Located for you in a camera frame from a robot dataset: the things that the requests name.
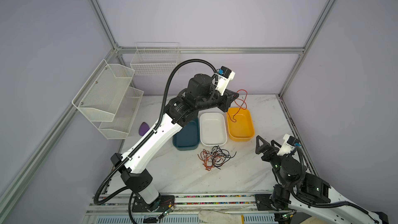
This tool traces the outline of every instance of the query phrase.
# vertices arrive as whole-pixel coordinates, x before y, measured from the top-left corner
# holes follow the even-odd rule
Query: black cylindrical motor
[[[284,155],[281,161],[281,169],[279,173],[286,182],[293,182],[300,177],[300,162],[291,155]]]

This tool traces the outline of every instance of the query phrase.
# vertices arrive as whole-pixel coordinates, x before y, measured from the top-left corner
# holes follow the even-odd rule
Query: white marble surface
[[[144,96],[137,112],[129,137],[126,139],[122,152],[132,147],[140,138],[138,128],[142,122],[152,126],[160,111],[161,96]],[[161,193],[191,193],[191,192],[253,192],[273,190],[276,184],[270,163],[263,162],[261,156],[255,153],[256,136],[260,135],[268,142],[272,139],[282,144],[282,137],[292,134],[289,124],[282,112],[275,95],[248,95],[246,99],[248,110],[254,123],[256,135],[248,142],[235,142],[230,139],[222,147],[236,156],[225,163],[220,169],[205,170],[199,154],[204,147],[199,144],[196,150],[178,151],[172,144],[172,139],[166,142],[162,149],[152,158],[147,170],[153,177],[155,187]],[[218,108],[201,111],[221,112]],[[117,173],[110,183],[108,194],[125,186]]]

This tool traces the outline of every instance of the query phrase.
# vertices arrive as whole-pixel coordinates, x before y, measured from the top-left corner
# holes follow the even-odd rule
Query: wire mesh basket
[[[111,122],[132,81],[134,70],[120,64],[108,64],[105,60],[102,63],[105,67],[87,93],[80,102],[76,101],[76,96],[72,103],[89,121]]]
[[[168,75],[180,63],[177,42],[136,42],[130,66],[136,75]]]
[[[143,91],[128,87],[125,97],[112,122],[101,122],[98,130],[107,139],[125,139],[130,133],[132,123],[140,105]]]

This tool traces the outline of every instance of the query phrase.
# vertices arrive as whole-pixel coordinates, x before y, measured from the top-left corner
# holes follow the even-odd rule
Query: purple guitar pick
[[[138,134],[140,134],[140,136],[144,136],[145,133],[147,133],[149,131],[149,126],[147,123],[142,122],[142,124],[140,125],[140,128],[138,129]]]

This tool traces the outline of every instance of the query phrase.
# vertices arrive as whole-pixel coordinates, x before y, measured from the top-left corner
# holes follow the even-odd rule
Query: dark blue tray
[[[200,143],[199,119],[195,118],[173,136],[173,145],[180,151],[194,150]]]

